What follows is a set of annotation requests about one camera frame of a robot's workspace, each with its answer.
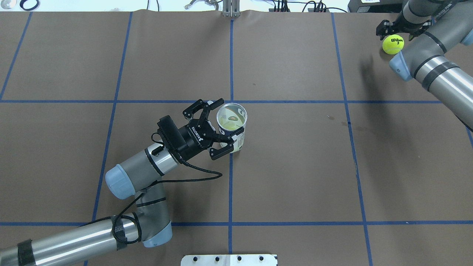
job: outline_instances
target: tennis ball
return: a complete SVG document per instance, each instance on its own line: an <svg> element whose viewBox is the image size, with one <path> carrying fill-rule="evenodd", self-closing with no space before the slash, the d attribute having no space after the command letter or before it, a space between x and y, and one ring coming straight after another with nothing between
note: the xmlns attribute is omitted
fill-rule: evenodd
<svg viewBox="0 0 473 266"><path fill-rule="evenodd" d="M387 54L397 54L404 47L404 39L399 35L388 36L383 41L383 51Z"/></svg>

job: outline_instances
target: light blue cap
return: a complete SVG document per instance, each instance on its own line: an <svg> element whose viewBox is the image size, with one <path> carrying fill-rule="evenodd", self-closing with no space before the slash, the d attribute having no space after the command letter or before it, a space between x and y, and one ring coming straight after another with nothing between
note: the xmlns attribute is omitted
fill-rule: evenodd
<svg viewBox="0 0 473 266"><path fill-rule="evenodd" d="M130 178L119 164L105 174L105 181L110 191L119 199L135 195L135 188Z"/></svg>
<svg viewBox="0 0 473 266"><path fill-rule="evenodd" d="M407 67L406 61L404 60L403 52L400 51L397 53L391 61L389 61L389 66L391 69L398 74L404 81L409 81L412 79L411 72Z"/></svg>
<svg viewBox="0 0 473 266"><path fill-rule="evenodd" d="M464 45L471 45L473 44L473 29L470 31L470 33L465 37L465 39L463 39L461 42L461 44L464 44Z"/></svg>
<svg viewBox="0 0 473 266"><path fill-rule="evenodd" d="M171 227L171 221L167 224L167 226L161 230L159 233L157 233L154 237L143 241L143 245L147 248L154 248L156 246L160 246L173 237L173 230Z"/></svg>

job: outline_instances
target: white floor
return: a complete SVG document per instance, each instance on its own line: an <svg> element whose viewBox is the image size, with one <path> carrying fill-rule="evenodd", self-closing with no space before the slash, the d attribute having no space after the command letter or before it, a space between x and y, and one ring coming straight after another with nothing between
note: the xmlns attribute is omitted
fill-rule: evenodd
<svg viewBox="0 0 473 266"><path fill-rule="evenodd" d="M2 9L0 11L23 11L20 6L20 0L1 0L11 1L13 8ZM158 10L156 0L39 0L40 5L34 11L136 11L146 9L149 1L150 10ZM158 0L160 11L207 11L214 10L214 6L208 5L204 0L196 0L196 2L189 8L184 9L184 6L189 4L191 0ZM324 0L327 7L335 7L343 10L348 10L349 0ZM28 0L25 8L32 7L36 4L36 0ZM271 0L240 0L240 10L257 10L268 11L273 8L274 4ZM301 12L305 3L289 3L291 12ZM314 5L309 4L307 7L312 8ZM222 10L222 3L219 3L219 9ZM331 12L342 12L340 10L331 9Z"/></svg>

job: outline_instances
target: white mounting plate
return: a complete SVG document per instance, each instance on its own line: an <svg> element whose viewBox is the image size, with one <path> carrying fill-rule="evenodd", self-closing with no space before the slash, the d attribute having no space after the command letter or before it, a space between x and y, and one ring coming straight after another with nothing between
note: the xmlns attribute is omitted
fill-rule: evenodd
<svg viewBox="0 0 473 266"><path fill-rule="evenodd" d="M277 266L277 258L278 255L272 254L187 255L182 258L181 266Z"/></svg>

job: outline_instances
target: gray metal bracket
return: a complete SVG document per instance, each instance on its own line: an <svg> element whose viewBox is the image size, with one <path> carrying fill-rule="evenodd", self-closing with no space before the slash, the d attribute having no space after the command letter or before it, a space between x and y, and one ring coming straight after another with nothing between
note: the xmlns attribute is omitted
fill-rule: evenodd
<svg viewBox="0 0 473 266"><path fill-rule="evenodd" d="M240 16L240 0L223 0L222 14L224 17L237 18Z"/></svg>

